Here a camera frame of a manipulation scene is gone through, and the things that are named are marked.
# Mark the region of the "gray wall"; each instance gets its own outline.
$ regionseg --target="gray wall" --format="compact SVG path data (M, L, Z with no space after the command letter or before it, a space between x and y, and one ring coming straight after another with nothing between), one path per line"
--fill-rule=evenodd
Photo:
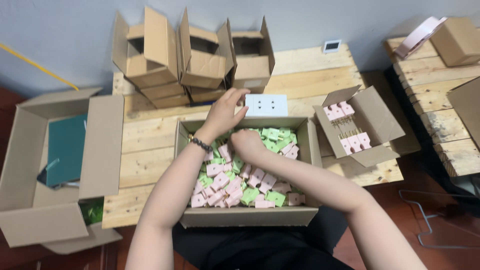
M480 25L479 0L0 0L0 42L78 86L111 89L115 11L137 24L145 4L173 25L187 6L191 24L207 30L227 16L232 30L256 29L265 14L275 51L342 39L360 71L388 67L382 41L429 16L470 16ZM0 85L26 96L68 88L1 49Z

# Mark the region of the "wooden pallet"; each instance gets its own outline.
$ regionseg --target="wooden pallet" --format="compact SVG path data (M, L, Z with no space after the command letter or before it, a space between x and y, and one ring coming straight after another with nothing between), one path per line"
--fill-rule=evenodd
M342 44L339 53L323 54L322 47L315 47L277 52L275 58L276 75L265 93L286 94L290 116L313 117L312 105L322 104L325 94L363 84L347 44ZM210 109L201 106L156 110L121 73L114 74L113 89L114 94L125 96L120 190L118 195L105 197L104 228L137 223L153 186L173 161L177 121L205 119ZM403 180L396 160L369 168L350 157L337 160L325 156L322 162L324 168L361 186Z
M450 176L480 172L480 152L446 94L480 76L480 64L446 67L430 41L406 60L393 52L404 37L384 42L406 94Z

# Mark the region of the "green book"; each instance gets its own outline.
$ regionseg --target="green book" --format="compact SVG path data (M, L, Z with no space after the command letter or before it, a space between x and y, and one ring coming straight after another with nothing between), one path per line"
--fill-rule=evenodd
M87 114L48 124L47 186L80 178Z

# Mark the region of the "beaded bracelet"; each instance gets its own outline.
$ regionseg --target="beaded bracelet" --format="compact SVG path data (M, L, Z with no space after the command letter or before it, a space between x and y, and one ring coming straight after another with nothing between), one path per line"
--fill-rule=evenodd
M203 143L203 142L202 142L201 140L199 140L198 138L195 138L192 134L189 134L189 135L188 135L188 138L189 138L190 140L192 140L192 142L193 142L194 144L197 144L197 145L200 146L203 150L207 151L207 153L213 151L213 147L208 146L207 144Z

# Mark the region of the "right hand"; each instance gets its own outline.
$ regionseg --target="right hand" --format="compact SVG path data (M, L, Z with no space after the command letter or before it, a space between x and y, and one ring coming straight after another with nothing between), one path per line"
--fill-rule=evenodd
M232 135L230 140L235 153L246 163L255 165L255 161L269 150L265 147L258 132L254 130L242 129Z

